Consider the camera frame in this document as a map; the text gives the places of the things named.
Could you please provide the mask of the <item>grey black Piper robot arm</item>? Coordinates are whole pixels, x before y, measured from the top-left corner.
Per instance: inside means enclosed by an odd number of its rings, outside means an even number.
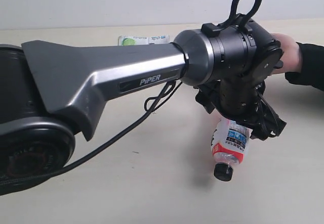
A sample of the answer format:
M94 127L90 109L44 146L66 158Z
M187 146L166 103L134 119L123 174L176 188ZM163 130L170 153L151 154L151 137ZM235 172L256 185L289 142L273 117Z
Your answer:
M75 135L90 140L105 104L158 84L198 89L207 112L265 140L286 123L263 98L264 80L282 66L279 41L250 18L185 30L166 44L72 47L33 40L1 45L1 195L33 188L90 160L141 120L69 163Z

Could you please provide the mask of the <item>person's open bare hand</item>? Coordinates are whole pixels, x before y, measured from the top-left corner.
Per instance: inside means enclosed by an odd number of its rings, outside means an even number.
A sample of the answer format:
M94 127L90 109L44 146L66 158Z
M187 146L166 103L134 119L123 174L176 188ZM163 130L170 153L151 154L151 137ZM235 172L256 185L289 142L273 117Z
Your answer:
M272 36L278 40L283 50L281 61L283 66L275 69L272 74L300 73L302 69L302 55L297 42L290 36L281 33L273 33Z

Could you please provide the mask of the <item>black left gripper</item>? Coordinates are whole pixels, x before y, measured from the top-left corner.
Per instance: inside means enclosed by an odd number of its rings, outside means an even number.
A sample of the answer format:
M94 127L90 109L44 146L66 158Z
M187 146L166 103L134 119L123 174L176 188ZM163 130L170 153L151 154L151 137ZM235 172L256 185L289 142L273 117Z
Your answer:
M195 100L209 114L217 110L221 116L251 129L251 139L278 137L287 124L264 99L265 82L252 86L223 79L195 88Z

